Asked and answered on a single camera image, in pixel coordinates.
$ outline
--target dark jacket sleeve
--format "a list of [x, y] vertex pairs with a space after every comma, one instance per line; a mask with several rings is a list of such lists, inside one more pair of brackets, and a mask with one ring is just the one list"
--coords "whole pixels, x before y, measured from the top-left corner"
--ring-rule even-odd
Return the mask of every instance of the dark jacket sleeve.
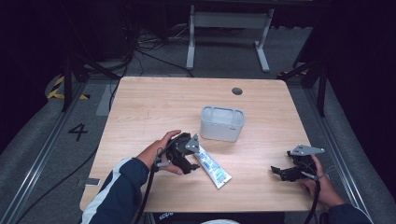
[[370, 219], [358, 208], [345, 203], [329, 209], [330, 224], [372, 224]]
[[130, 224], [141, 204], [140, 188], [146, 183], [148, 174], [149, 169], [141, 160], [122, 160], [85, 209], [80, 223]]

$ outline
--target yellow tape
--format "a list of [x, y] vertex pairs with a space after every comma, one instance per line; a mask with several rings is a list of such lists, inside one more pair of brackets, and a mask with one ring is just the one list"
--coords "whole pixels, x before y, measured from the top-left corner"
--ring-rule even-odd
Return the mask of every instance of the yellow tape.
[[[59, 87], [61, 84], [64, 82], [64, 75], [60, 74], [58, 79], [56, 80], [55, 84], [52, 87], [52, 90], [49, 92], [49, 95], [47, 96], [48, 99], [50, 98], [56, 98], [56, 99], [64, 99], [64, 94], [62, 93], [57, 93], [59, 90]], [[91, 98], [90, 95], [82, 94], [79, 99], [81, 100], [89, 100]]]

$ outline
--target tube of ointment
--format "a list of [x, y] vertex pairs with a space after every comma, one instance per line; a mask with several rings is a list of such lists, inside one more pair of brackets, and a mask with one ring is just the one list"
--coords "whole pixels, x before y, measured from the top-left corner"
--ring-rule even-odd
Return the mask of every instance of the tube of ointment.
[[213, 160], [203, 147], [199, 146], [199, 153], [195, 153], [194, 156], [204, 167], [218, 189], [231, 179], [231, 176]]

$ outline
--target floor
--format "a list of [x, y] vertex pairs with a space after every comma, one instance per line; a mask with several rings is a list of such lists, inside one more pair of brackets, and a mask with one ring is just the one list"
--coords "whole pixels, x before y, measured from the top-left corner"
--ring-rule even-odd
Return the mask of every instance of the floor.
[[[190, 73], [195, 78], [275, 79], [280, 72], [292, 69], [310, 31], [270, 29], [264, 52], [271, 71], [264, 74], [252, 47], [260, 36], [257, 31], [204, 29], [196, 39], [195, 64]], [[144, 53], [135, 51], [125, 76], [189, 76], [184, 69], [187, 39], [186, 33], [182, 33], [177, 41], [161, 48]], [[119, 62], [112, 60], [102, 65]], [[123, 70], [113, 72], [121, 75]], [[57, 78], [49, 83], [46, 94]], [[294, 77], [287, 81], [290, 94], [311, 145], [328, 149], [329, 153], [320, 159], [326, 169], [336, 168], [330, 173], [335, 188], [347, 201], [367, 212], [374, 223], [392, 223], [396, 220], [395, 202], [350, 129], [331, 84], [328, 83], [326, 91], [326, 117], [322, 118], [315, 107], [318, 85], [306, 90], [300, 80], [301, 77]], [[8, 145], [0, 155], [1, 223], [78, 222], [81, 215], [78, 205], [84, 190], [78, 183], [89, 176], [92, 155], [100, 144], [116, 87], [116, 80], [101, 74], [91, 74], [87, 83], [74, 83], [75, 98], [84, 94], [89, 99], [74, 101], [64, 113], [62, 99], [49, 99]], [[70, 132], [82, 127], [88, 132], [80, 138]], [[306, 212], [286, 212], [285, 223], [303, 223], [305, 217]]]

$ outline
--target gray plastic container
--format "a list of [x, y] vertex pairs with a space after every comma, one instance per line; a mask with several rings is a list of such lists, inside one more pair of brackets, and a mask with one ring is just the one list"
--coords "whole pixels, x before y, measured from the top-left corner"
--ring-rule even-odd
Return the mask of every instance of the gray plastic container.
[[203, 138], [236, 142], [245, 124], [242, 110], [207, 105], [201, 113]]

